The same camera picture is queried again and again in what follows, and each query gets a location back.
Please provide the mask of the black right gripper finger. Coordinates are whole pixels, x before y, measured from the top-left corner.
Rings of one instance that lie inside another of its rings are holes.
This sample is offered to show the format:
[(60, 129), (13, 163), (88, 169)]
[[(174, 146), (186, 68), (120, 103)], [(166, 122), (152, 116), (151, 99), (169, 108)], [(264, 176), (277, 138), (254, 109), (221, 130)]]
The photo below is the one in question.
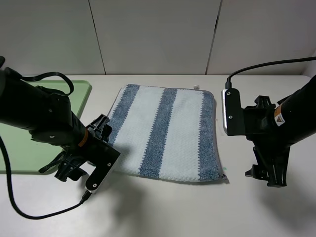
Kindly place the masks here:
[(290, 145), (286, 143), (258, 143), (256, 145), (267, 169), (268, 178), (257, 178), (267, 181), (268, 187), (285, 187), (289, 160)]
[(268, 178), (267, 169), (262, 161), (262, 157), (256, 147), (253, 147), (253, 151), (257, 160), (257, 164), (253, 164), (252, 168), (245, 172), (246, 177), (250, 178)]

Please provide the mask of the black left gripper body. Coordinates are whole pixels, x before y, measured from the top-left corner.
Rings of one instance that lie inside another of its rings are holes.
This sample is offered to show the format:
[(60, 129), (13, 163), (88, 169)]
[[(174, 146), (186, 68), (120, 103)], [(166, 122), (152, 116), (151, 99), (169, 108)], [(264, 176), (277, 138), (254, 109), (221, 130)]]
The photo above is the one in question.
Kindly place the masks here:
[(88, 146), (103, 142), (94, 137), (74, 114), (58, 116), (56, 131), (58, 132), (56, 144), (64, 149), (59, 165), (66, 158), (80, 158), (88, 162), (85, 155)]

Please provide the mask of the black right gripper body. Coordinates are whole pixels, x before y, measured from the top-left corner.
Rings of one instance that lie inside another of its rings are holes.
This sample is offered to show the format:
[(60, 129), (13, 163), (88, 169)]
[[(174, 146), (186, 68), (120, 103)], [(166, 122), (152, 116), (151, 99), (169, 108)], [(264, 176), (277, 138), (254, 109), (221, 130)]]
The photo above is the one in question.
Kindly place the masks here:
[(243, 109), (245, 135), (256, 148), (288, 148), (294, 144), (293, 128), (290, 125), (292, 109), (286, 104), (291, 101), (287, 96), (271, 103), (268, 96), (258, 96), (254, 106)]

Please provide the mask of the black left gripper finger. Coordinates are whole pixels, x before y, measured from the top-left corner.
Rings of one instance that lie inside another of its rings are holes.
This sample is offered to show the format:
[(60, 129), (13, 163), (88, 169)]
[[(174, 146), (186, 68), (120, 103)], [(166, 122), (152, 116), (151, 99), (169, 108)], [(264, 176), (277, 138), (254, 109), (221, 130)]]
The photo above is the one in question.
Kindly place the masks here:
[(109, 136), (112, 132), (112, 127), (108, 125), (110, 119), (101, 114), (93, 122), (91, 122), (86, 128), (97, 139), (108, 143)]
[(86, 171), (81, 169), (84, 163), (85, 161), (80, 158), (66, 158), (58, 166), (54, 177), (62, 182), (66, 182), (68, 178), (73, 181), (78, 181), (80, 177), (86, 175)]

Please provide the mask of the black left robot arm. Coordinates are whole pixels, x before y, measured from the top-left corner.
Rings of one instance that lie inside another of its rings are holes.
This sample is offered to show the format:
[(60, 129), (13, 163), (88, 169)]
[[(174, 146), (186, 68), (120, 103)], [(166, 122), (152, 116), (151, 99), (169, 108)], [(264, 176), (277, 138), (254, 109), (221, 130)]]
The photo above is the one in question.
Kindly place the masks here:
[(58, 166), (55, 177), (65, 182), (76, 181), (86, 172), (80, 168), (85, 162), (95, 165), (86, 181), (88, 189), (96, 189), (117, 161), (120, 153), (108, 141), (112, 128), (106, 115), (100, 115), (84, 126), (71, 110), (69, 94), (61, 90), (32, 86), (30, 83), (58, 76), (69, 86), (74, 85), (62, 73), (44, 73), (24, 77), (6, 67), (0, 72), (0, 121), (27, 130), (32, 140), (60, 146), (63, 151), (39, 173)]

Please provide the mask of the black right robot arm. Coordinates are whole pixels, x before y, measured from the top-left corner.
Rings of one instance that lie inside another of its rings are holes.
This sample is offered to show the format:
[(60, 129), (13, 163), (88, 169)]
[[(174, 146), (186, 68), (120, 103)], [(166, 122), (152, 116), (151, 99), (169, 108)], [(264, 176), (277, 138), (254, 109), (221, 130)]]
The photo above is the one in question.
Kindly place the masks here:
[(316, 78), (278, 105), (267, 96), (258, 96), (255, 104), (243, 110), (246, 138), (257, 160), (245, 176), (285, 187), (290, 147), (316, 132)]

